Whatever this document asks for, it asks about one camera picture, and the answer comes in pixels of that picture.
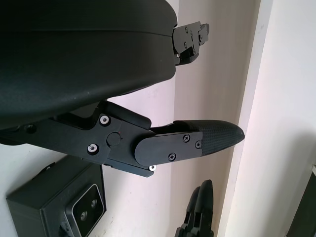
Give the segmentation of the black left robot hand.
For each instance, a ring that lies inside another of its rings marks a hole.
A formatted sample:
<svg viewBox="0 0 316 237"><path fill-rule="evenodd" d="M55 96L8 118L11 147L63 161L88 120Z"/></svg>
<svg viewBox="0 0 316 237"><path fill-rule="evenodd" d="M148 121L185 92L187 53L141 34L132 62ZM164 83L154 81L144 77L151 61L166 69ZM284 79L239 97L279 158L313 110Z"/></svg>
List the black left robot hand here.
<svg viewBox="0 0 316 237"><path fill-rule="evenodd" d="M151 166L241 142L237 125L147 117L109 102L196 60L209 25L178 26L164 0L3 0L0 142L30 144L149 177Z"/></svg>

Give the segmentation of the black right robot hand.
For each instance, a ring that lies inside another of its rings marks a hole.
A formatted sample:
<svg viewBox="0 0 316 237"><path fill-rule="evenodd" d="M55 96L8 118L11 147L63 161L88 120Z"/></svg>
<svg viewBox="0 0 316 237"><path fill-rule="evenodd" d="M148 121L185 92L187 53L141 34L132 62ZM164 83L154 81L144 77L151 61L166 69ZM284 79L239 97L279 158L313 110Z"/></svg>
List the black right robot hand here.
<svg viewBox="0 0 316 237"><path fill-rule="evenodd" d="M205 180L193 191L184 223L177 228L175 237L213 237L213 204L213 184Z"/></svg>

